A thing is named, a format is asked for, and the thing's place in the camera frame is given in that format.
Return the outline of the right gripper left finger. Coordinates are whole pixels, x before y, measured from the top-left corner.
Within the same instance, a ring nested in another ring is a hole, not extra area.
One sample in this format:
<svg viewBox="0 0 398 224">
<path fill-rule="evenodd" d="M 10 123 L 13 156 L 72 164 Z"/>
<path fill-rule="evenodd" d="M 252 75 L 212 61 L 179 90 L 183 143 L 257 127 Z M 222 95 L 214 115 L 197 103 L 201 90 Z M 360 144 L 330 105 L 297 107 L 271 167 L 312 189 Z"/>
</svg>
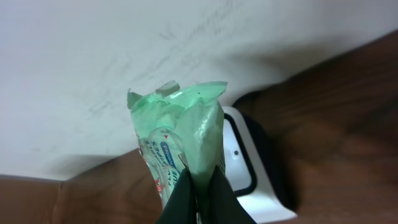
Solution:
<svg viewBox="0 0 398 224">
<path fill-rule="evenodd" d="M 197 224 L 197 201 L 190 172 L 184 169 L 155 224 Z"/>
</svg>

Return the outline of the white barcode scanner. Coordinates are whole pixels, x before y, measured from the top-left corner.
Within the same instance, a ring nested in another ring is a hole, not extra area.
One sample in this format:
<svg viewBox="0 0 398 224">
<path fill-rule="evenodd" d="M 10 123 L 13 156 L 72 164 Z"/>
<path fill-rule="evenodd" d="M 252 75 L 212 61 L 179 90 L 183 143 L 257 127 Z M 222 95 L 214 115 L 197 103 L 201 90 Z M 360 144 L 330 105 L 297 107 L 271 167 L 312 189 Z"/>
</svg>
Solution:
<svg viewBox="0 0 398 224">
<path fill-rule="evenodd" d="M 225 174 L 243 209 L 256 223 L 298 217 L 279 158 L 263 128 L 236 108 L 224 106 Z"/>
</svg>

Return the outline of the mint green snack packet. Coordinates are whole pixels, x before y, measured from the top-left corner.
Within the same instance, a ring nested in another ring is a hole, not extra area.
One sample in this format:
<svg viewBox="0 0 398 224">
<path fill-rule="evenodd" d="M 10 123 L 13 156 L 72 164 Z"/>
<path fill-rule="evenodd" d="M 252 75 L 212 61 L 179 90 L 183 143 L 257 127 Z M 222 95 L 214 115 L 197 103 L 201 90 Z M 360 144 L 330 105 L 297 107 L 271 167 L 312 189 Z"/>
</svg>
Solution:
<svg viewBox="0 0 398 224">
<path fill-rule="evenodd" d="M 212 173 L 215 167 L 225 171 L 224 111 L 218 98 L 226 86 L 226 82 L 206 82 L 181 89 L 172 80 L 148 95 L 127 94 L 141 156 L 162 203 L 169 201 L 182 171 L 189 171 L 200 223 L 210 222 L 207 191 Z"/>
</svg>

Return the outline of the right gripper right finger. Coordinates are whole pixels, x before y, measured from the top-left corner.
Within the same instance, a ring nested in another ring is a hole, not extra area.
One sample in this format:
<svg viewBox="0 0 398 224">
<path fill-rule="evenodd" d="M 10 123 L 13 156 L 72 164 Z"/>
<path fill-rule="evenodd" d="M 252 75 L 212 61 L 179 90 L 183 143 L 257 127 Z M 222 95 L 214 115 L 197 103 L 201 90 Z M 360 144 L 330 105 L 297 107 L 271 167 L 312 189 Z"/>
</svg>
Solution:
<svg viewBox="0 0 398 224">
<path fill-rule="evenodd" d="M 238 202 L 227 178 L 216 166 L 209 186 L 212 224 L 256 224 Z"/>
</svg>

